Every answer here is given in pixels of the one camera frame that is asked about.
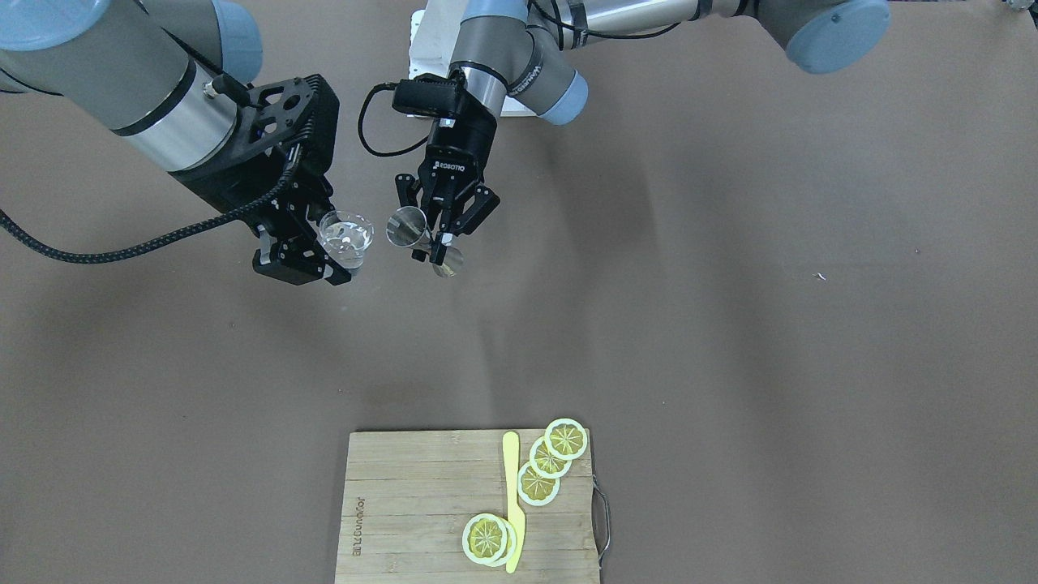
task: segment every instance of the knife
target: knife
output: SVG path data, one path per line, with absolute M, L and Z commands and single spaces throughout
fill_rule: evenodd
M 501 451 L 504 454 L 504 490 L 509 501 L 507 519 L 516 530 L 516 553 L 504 564 L 504 572 L 514 574 L 526 536 L 526 513 L 519 507 L 519 435 L 504 433 Z

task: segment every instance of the blue joint cap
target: blue joint cap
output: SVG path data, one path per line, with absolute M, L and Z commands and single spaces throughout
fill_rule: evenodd
M 223 71 L 241 83 L 248 83 L 263 67 L 263 39 L 252 15 L 226 0 L 213 0 L 220 27 Z
M 570 82 L 570 86 L 563 93 L 563 96 L 558 98 L 558 101 L 555 102 L 555 105 L 551 106 L 551 109 L 542 113 L 541 117 L 555 126 L 565 126 L 580 115 L 586 103 L 588 81 L 584 80 L 578 71 L 573 76 L 573 81 Z
M 890 25 L 886 0 L 850 0 L 805 24 L 790 39 L 786 56 L 808 73 L 832 73 L 864 57 Z
M 0 0 L 0 50 L 42 51 L 98 24 L 111 0 Z
M 526 22 L 529 10 L 523 0 L 468 0 L 461 22 L 476 17 L 507 17 Z

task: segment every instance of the black cable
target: black cable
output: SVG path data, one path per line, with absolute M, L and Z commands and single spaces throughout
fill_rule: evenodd
M 165 247 L 170 243 L 191 237 L 192 234 L 198 234 L 199 232 L 229 223 L 230 221 L 241 219 L 246 214 L 270 202 L 274 197 L 281 194 L 289 184 L 292 183 L 293 177 L 296 175 L 296 170 L 299 169 L 299 159 L 300 151 L 299 146 L 297 145 L 289 154 L 289 158 L 284 163 L 284 170 L 277 178 L 277 183 L 275 183 L 274 187 L 260 198 L 256 198 L 251 202 L 246 202 L 245 204 L 242 204 L 237 208 L 233 208 L 218 217 L 213 217 L 212 219 L 207 219 L 186 227 L 181 227 L 151 241 L 134 245 L 133 247 L 118 249 L 116 251 L 106 251 L 104 253 L 70 253 L 69 251 L 55 249 L 54 247 L 42 243 L 39 240 L 26 232 L 25 229 L 19 226 L 18 223 L 16 223 L 13 219 L 7 215 L 7 213 L 3 212 L 3 208 L 0 208 L 0 226 L 33 251 L 47 255 L 53 259 L 69 261 L 71 263 L 108 263 L 111 261 L 129 259 L 130 257 L 136 257 L 137 255 L 143 255 L 149 251 L 155 251 L 160 247 Z
M 372 154 L 373 156 L 378 156 L 379 158 L 390 158 L 393 156 L 402 156 L 410 151 L 414 151 L 421 147 L 421 144 L 429 141 L 429 136 L 421 138 L 413 145 L 410 145 L 404 149 L 398 149 L 395 151 L 379 151 L 373 148 L 368 143 L 367 139 L 364 138 L 364 116 L 367 115 L 367 106 L 372 104 L 372 99 L 382 92 L 391 91 L 397 88 L 398 83 L 379 83 L 378 85 L 372 87 L 372 90 L 367 92 L 367 96 L 364 98 L 364 104 L 360 106 L 360 114 L 357 115 L 357 137 L 360 138 L 360 145 L 364 146 L 364 149 Z
M 573 26 L 572 24 L 566 24 L 565 22 L 563 22 L 563 21 L 561 21 L 561 20 L 558 20 L 558 19 L 556 19 L 554 17 L 549 16 L 548 12 L 546 12 L 544 10 L 544 8 L 542 8 L 541 5 L 537 3 L 536 0 L 529 0 L 528 5 L 529 6 L 534 6 L 535 8 L 537 8 L 537 11 L 541 13 L 541 18 L 543 18 L 544 20 L 550 22 L 551 24 L 553 24 L 555 26 L 561 26 L 561 27 L 563 27 L 563 28 L 565 28 L 567 30 L 572 30 L 574 32 L 579 32 L 581 34 L 586 34 L 588 36 L 597 36 L 598 38 L 610 38 L 610 39 L 613 39 L 613 40 L 641 40 L 641 39 L 645 39 L 645 38 L 655 38 L 657 36 L 662 36 L 663 34 L 666 34 L 667 32 L 671 32 L 672 30 L 674 30 L 675 28 L 677 28 L 679 24 L 681 24 L 680 22 L 676 22 L 676 23 L 667 26 L 666 28 L 657 30 L 655 32 L 646 32 L 646 33 L 641 33 L 641 34 L 609 34 L 607 32 L 599 32 L 597 30 L 590 30 L 590 29 L 586 29 L 586 28 L 579 28 L 579 27 Z

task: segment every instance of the wood grain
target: wood grain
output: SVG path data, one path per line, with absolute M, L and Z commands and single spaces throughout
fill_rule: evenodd
M 474 564 L 462 553 L 462 530 L 472 516 L 504 517 L 506 432 L 351 435 L 335 583 L 598 584 L 590 448 L 573 462 L 554 501 L 523 505 L 527 535 L 515 574 Z M 543 430 L 517 432 L 525 463 Z

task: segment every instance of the lemon slice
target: lemon slice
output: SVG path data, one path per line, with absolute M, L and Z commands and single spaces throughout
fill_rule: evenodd
M 512 524 L 508 521 L 504 522 L 504 531 L 508 535 L 508 547 L 504 550 L 504 555 L 494 563 L 488 563 L 490 567 L 501 567 L 502 565 L 509 563 L 512 556 L 516 553 L 516 546 L 519 544 L 519 537 L 516 535 L 516 529 L 512 527 Z
M 546 479 L 562 478 L 570 472 L 573 465 L 571 461 L 563 461 L 554 454 L 548 452 L 544 443 L 544 437 L 537 439 L 534 446 L 529 448 L 529 466 L 534 472 Z
M 544 446 L 563 461 L 579 458 L 588 450 L 588 430 L 576 420 L 559 418 L 544 430 Z
M 519 469 L 519 498 L 527 505 L 541 507 L 551 503 L 558 495 L 558 479 L 548 479 L 534 472 L 529 463 Z
M 492 513 L 480 513 L 468 520 L 461 535 L 465 557 L 483 565 L 499 560 L 508 548 L 506 523 Z

